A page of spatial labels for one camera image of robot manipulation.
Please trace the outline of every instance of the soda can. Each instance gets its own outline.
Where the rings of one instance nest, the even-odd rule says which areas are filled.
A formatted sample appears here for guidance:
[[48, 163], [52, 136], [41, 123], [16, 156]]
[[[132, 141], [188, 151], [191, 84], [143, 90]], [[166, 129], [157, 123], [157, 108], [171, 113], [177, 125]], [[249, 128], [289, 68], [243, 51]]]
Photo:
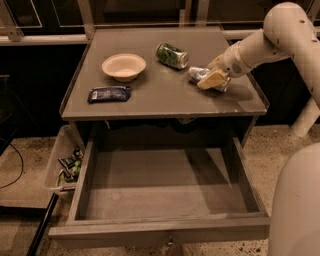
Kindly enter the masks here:
[[184, 69], [188, 65], [188, 53], [167, 43], [158, 45], [156, 56], [162, 63], [173, 68]]

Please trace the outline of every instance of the white bowl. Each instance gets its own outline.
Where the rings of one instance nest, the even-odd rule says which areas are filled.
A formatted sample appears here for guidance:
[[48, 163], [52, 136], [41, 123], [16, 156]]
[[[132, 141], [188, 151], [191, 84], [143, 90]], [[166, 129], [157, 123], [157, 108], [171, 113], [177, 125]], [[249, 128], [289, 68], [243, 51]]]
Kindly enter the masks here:
[[129, 82], [146, 67], [143, 58], [135, 54], [117, 54], [102, 63], [102, 70], [120, 82]]

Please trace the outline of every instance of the food item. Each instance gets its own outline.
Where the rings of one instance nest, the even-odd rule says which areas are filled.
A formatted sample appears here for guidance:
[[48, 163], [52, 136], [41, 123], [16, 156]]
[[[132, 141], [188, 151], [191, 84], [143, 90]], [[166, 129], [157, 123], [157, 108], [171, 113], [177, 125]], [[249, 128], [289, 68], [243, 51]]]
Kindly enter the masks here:
[[[202, 67], [190, 67], [188, 70], [188, 80], [192, 83], [198, 84], [201, 79], [206, 78], [210, 74], [211, 70], [208, 68], [202, 68]], [[219, 92], [226, 92], [229, 87], [229, 82], [231, 78], [228, 77], [227, 82], [224, 84], [221, 84], [219, 86], [212, 87], [213, 89], [219, 91]]]
[[130, 96], [130, 86], [96, 87], [89, 91], [88, 102], [127, 101]]

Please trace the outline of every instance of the gray table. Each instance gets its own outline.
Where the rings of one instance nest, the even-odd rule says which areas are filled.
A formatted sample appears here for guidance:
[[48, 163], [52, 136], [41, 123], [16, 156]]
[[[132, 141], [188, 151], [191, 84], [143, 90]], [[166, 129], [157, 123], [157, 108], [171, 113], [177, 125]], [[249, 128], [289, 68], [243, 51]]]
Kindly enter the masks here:
[[[188, 67], [178, 71], [155, 56], [159, 43], [167, 42], [189, 53], [189, 66], [205, 66], [228, 43], [218, 27], [139, 28], [97, 30], [74, 88], [62, 111], [66, 121], [136, 118], [258, 116], [266, 105], [247, 76], [232, 79], [224, 94], [202, 91], [187, 80]], [[129, 83], [127, 102], [89, 104], [93, 87], [123, 85], [106, 77], [103, 61], [118, 53], [134, 53], [146, 61], [146, 69]]]
[[[232, 79], [226, 93], [201, 91], [187, 81], [188, 68], [177, 71], [158, 62], [155, 50], [162, 42], [187, 51], [194, 66], [228, 47], [217, 27], [97, 30], [62, 104], [62, 117], [85, 150], [68, 221], [49, 232], [63, 246], [159, 246], [169, 238], [189, 243], [268, 235], [269, 217], [241, 147], [267, 111], [263, 97], [247, 76]], [[117, 53], [138, 54], [147, 63], [127, 83], [131, 98], [87, 103], [91, 88], [120, 84], [101, 70]], [[177, 118], [190, 117], [199, 125], [177, 131]], [[136, 121], [131, 119], [144, 124], [108, 129], [100, 122]], [[79, 127], [91, 123], [100, 126], [85, 145]]]

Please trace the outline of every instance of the speckled floor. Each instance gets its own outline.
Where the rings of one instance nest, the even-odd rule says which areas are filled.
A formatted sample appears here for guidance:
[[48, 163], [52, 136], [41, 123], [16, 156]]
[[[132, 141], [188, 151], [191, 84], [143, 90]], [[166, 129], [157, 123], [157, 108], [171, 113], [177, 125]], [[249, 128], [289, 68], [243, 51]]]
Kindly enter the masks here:
[[[0, 189], [0, 205], [19, 207], [46, 207], [50, 194], [44, 189], [45, 167], [55, 138], [15, 139], [12, 144], [20, 151], [24, 160], [21, 178], [13, 185]], [[314, 125], [304, 138], [292, 134], [286, 125], [257, 126], [247, 141], [244, 153], [253, 181], [263, 203], [271, 214], [273, 193], [277, 177], [288, 158], [299, 149], [320, 142], [320, 126]], [[19, 176], [21, 161], [18, 154], [8, 147], [0, 157], [0, 187]], [[59, 198], [50, 226], [62, 225], [67, 218], [72, 193]], [[25, 255], [36, 232], [39, 219], [30, 217], [0, 216], [0, 255]], [[162, 255], [163, 248], [99, 248], [67, 250], [47, 236], [46, 230], [37, 255], [114, 255], [144, 256]], [[186, 245], [193, 255], [267, 255], [268, 241], [236, 241], [199, 243]]]

